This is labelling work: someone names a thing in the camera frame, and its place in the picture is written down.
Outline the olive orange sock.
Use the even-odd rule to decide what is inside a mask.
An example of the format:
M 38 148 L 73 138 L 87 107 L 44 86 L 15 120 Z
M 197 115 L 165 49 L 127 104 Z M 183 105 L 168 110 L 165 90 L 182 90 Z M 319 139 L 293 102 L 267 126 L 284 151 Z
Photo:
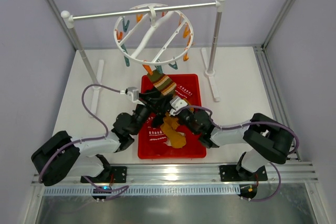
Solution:
M 153 86 L 163 95 L 174 94 L 176 83 L 166 74 L 160 73 L 157 70 L 146 75 Z

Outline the yellow sock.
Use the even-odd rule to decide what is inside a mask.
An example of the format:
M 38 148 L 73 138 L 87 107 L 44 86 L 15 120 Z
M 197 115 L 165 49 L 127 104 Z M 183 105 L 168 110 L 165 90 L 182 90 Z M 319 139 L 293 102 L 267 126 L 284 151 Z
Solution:
M 178 118 L 171 116 L 168 112 L 165 114 L 163 118 L 163 124 L 161 125 L 161 129 L 168 129 L 169 127 L 173 130 L 176 130 L 179 127 Z

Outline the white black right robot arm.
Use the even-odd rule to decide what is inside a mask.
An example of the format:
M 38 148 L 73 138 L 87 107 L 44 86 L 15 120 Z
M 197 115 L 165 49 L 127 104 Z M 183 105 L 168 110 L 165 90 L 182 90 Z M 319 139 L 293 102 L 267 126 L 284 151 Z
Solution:
M 242 180 L 249 180 L 268 163 L 284 164 L 291 153 L 292 143 L 298 138 L 292 129 L 261 113 L 241 124 L 220 126 L 212 119 L 210 109 L 189 105 L 178 96 L 162 97 L 157 114 L 168 113 L 187 127 L 206 148 L 219 148 L 229 144 L 246 143 L 251 150 L 244 152 L 235 167 Z

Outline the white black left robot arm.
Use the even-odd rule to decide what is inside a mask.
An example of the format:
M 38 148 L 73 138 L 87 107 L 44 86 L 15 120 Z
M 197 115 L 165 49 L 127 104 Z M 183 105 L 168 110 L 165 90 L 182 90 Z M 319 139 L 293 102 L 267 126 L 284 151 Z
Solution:
M 68 176 L 107 179 L 111 166 L 104 154 L 122 152 L 132 145 L 160 98 L 155 89 L 141 93 L 132 114 L 120 113 L 103 136 L 76 139 L 66 131 L 57 132 L 31 156 L 39 183 L 53 186 Z

